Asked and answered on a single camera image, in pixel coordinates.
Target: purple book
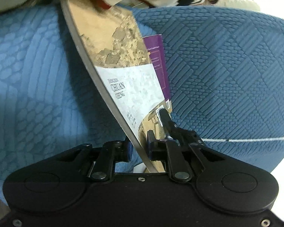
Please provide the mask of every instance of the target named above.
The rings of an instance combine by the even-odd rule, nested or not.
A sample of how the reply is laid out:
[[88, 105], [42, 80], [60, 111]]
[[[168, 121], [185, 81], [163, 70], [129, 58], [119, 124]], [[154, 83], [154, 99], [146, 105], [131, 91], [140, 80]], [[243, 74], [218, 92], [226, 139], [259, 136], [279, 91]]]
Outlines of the purple book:
[[143, 39], [148, 52], [150, 52], [149, 57], [156, 71], [165, 101], [167, 102], [170, 100], [170, 88], [165, 65], [162, 35], [148, 36]]

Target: book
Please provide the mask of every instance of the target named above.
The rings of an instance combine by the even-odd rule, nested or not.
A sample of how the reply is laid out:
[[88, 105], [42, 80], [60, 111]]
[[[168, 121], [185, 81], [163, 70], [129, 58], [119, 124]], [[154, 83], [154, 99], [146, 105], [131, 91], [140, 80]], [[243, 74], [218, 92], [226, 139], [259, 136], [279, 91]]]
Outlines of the book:
[[170, 88], [165, 64], [162, 34], [143, 37], [143, 40], [149, 53], [150, 61], [158, 77], [167, 107], [171, 109]]
[[60, 0], [70, 34], [106, 105], [150, 172], [147, 131], [165, 138], [158, 109], [167, 104], [131, 11], [99, 11], [92, 0]]

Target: screw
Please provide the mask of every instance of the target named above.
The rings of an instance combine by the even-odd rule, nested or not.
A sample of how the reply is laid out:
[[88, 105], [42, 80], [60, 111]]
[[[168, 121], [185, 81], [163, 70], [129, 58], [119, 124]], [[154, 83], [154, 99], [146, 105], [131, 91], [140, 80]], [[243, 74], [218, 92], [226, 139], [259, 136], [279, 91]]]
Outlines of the screw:
[[261, 226], [262, 226], [262, 227], [268, 227], [268, 226], [270, 226], [270, 220], [269, 220], [269, 219], [264, 219], [264, 220], [261, 222]]
[[144, 182], [146, 179], [144, 177], [138, 177], [139, 182]]
[[93, 173], [92, 175], [91, 175], [91, 177], [92, 178], [94, 178], [94, 179], [98, 179], [98, 180], [102, 180], [102, 179], [104, 179], [104, 178], [106, 178], [106, 173], [104, 173], [104, 172], [96, 172], [96, 173]]
[[185, 180], [189, 178], [189, 174], [186, 172], [177, 172], [175, 174], [175, 178], [179, 180]]
[[13, 220], [13, 226], [15, 227], [21, 227], [22, 226], [22, 222], [18, 219], [14, 219]]

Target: blue cushion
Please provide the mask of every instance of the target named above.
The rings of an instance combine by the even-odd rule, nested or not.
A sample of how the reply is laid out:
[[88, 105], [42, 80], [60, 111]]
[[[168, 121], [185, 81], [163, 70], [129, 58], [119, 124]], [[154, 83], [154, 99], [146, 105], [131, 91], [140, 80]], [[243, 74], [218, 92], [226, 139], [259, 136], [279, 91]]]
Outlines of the blue cushion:
[[[154, 34], [141, 26], [144, 36]], [[60, 5], [0, 15], [0, 198], [13, 171], [89, 142], [125, 138], [76, 50]], [[131, 163], [116, 171], [130, 171]]]
[[[284, 137], [284, 20], [212, 6], [133, 13], [163, 35], [180, 127], [211, 139]], [[284, 141], [215, 144], [268, 171], [284, 157]]]

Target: blue textured fabric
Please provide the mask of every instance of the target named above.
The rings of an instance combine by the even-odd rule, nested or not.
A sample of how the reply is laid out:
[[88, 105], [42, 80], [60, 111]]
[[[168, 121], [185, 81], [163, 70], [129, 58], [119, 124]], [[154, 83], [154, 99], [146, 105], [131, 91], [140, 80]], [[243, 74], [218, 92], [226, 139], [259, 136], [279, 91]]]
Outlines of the blue textured fabric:
[[[144, 36], [155, 34], [141, 26]], [[60, 5], [0, 15], [0, 199], [13, 171], [82, 143], [125, 138], [69, 34]], [[141, 163], [133, 151], [130, 163]]]
[[284, 140], [266, 142], [206, 142], [206, 145], [268, 172], [272, 172], [284, 158]]
[[284, 136], [284, 20], [211, 6], [133, 12], [163, 35], [181, 127], [203, 138]]

